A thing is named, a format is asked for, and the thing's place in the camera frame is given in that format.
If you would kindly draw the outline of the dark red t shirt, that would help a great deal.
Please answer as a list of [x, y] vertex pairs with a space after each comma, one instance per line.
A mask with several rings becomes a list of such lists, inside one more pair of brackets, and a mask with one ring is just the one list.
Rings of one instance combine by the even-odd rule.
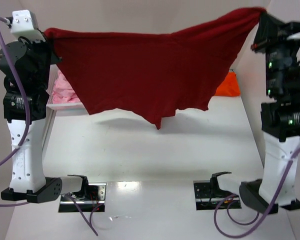
[[157, 128], [177, 110], [208, 110], [251, 30], [266, 12], [243, 7], [173, 33], [44, 33], [57, 65], [91, 115], [120, 109]]

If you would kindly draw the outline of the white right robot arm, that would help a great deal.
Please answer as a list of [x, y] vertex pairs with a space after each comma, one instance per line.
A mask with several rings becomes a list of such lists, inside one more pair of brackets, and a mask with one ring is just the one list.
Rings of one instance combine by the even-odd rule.
[[258, 213], [275, 214], [279, 208], [300, 209], [295, 177], [300, 150], [300, 22], [283, 22], [264, 13], [251, 45], [265, 54], [266, 94], [272, 102], [261, 104], [261, 129], [265, 141], [263, 177], [254, 181], [230, 172], [210, 178], [213, 194], [231, 193]]

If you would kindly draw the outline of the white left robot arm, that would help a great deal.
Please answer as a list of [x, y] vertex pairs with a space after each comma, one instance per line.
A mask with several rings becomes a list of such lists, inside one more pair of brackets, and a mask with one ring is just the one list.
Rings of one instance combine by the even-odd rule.
[[0, 70], [6, 94], [3, 98], [12, 147], [12, 175], [1, 192], [4, 201], [46, 203], [73, 194], [83, 198], [88, 178], [83, 175], [46, 177], [43, 171], [43, 133], [50, 95], [50, 66], [61, 58], [48, 41], [32, 42], [24, 36], [0, 50]]

